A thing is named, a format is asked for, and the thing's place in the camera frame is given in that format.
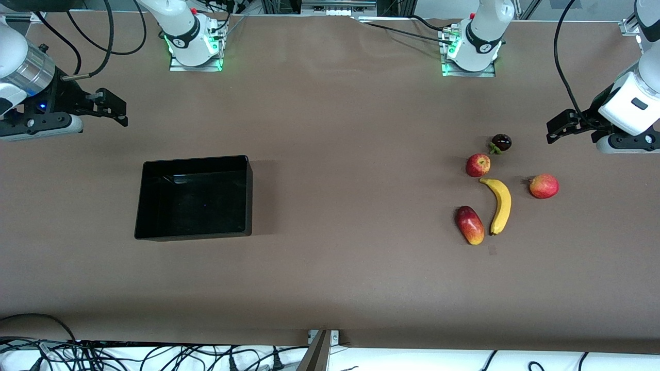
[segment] tabletop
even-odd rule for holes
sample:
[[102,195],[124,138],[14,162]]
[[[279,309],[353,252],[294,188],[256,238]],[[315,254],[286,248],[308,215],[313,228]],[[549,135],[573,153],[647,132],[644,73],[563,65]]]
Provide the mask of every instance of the tabletop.
[[[75,16],[106,43],[104,13]],[[513,22],[497,76],[469,79],[442,76],[437,43],[346,17],[249,17],[222,72],[171,73],[146,18],[139,53],[81,81],[123,98],[129,127],[85,117],[82,134],[0,143],[0,314],[53,314],[81,339],[301,343],[321,327],[363,347],[659,348],[657,158],[601,154],[586,134],[546,144],[570,107],[556,23]],[[103,53],[49,19],[96,68]],[[139,42],[136,14],[115,27],[115,50]],[[71,73],[45,27],[28,38]],[[560,38],[583,108],[639,55],[614,23],[567,23]],[[497,133],[513,146],[488,176],[509,186],[511,218],[469,246],[456,208],[489,224],[496,200],[465,161]],[[252,236],[134,239],[145,161],[235,154],[253,168]],[[523,184],[540,173],[561,183],[552,199]]]

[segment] dark purple fruit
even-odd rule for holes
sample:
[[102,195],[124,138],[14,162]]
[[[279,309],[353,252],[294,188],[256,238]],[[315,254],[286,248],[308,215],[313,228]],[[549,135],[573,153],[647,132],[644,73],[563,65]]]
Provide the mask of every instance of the dark purple fruit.
[[502,153],[511,148],[511,138],[506,134],[497,134],[490,141],[490,153]]

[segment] yellow banana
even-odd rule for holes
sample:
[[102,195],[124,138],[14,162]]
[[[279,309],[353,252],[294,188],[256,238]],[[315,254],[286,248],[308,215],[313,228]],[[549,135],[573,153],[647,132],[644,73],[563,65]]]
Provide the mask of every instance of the yellow banana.
[[511,214],[511,193],[509,189],[497,179],[481,178],[479,182],[487,185],[497,198],[497,211],[495,217],[490,223],[490,234],[495,236],[502,233],[509,215]]

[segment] black tray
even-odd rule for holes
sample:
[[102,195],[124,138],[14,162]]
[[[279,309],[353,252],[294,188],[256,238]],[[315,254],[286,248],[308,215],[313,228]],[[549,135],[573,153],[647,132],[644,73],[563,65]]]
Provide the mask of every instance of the black tray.
[[251,232],[252,169],[247,156],[145,162],[136,239],[192,240]]

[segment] apple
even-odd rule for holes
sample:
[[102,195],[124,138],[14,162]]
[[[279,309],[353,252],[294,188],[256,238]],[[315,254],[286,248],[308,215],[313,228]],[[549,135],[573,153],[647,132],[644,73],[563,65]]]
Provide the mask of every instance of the apple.
[[486,175],[489,170],[490,158],[483,153],[473,154],[465,164],[465,172],[475,178]]
[[456,211],[456,224],[470,245],[479,245],[484,240],[484,225],[470,206],[461,206]]
[[529,182],[529,192],[537,199],[548,199],[559,192],[559,182],[550,174],[537,175]]

